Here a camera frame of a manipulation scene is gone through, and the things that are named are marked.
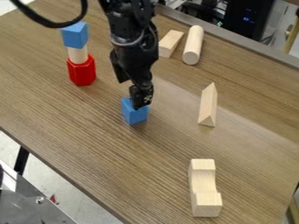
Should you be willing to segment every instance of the floor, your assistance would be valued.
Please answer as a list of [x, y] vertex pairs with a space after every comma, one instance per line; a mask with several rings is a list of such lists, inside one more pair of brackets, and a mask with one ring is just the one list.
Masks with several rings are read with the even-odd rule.
[[[295, 21], [296, 8], [294, 5], [289, 6], [289, 10], [280, 25], [276, 40], [271, 47], [278, 50], [282, 49], [285, 43], [284, 32]], [[14, 9], [15, 7], [9, 0], [0, 0], [0, 16]], [[296, 39], [290, 54], [299, 58], [299, 38]], [[13, 167], [18, 149], [19, 145], [0, 131], [0, 159], [10, 167]], [[59, 202], [59, 207], [79, 224], [121, 224], [110, 213], [95, 204], [86, 195], [32, 155], [29, 157], [24, 176], [47, 197], [55, 195]]]

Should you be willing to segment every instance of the wood grain tabletop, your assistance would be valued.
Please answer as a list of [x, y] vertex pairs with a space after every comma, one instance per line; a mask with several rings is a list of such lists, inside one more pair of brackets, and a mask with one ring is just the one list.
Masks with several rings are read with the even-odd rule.
[[[79, 1], [31, 6], [56, 21], [73, 18]], [[108, 55], [108, 23], [89, 1], [89, 52], [98, 78], [76, 87], [58, 30], [21, 12], [0, 17], [0, 126], [56, 172], [125, 223], [281, 223], [299, 179], [299, 73], [272, 59], [205, 35], [196, 66], [181, 60], [188, 28], [155, 17], [160, 38], [185, 32], [170, 59], [153, 66], [149, 120], [129, 127]], [[215, 82], [214, 129], [197, 124], [200, 93]], [[218, 218], [191, 216], [187, 170], [213, 158], [224, 207]]]

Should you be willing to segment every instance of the wooden cylinder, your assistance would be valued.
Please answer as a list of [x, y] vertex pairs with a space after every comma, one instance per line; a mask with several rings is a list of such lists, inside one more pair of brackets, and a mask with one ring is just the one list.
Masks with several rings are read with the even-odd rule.
[[190, 28], [184, 47], [183, 61], [188, 65], [195, 65], [199, 61], [201, 46], [204, 39], [204, 29], [199, 25]]
[[87, 46], [82, 49], [67, 47], [68, 57], [75, 64], [82, 64], [88, 60]]

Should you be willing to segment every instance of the red block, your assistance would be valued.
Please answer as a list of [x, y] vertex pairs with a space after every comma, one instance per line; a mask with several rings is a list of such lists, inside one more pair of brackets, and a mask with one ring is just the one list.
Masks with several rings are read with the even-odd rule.
[[67, 59], [68, 73], [70, 79], [76, 86], [91, 85], [96, 77], [94, 57], [88, 54], [88, 60], [82, 64], [72, 63]]

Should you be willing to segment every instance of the blue block on stack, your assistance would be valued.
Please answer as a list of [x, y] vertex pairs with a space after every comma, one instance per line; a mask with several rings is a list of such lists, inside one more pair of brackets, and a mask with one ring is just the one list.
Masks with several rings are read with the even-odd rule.
[[88, 23], [86, 22], [78, 22], [60, 29], [64, 46], [82, 49], [88, 41], [87, 29]]

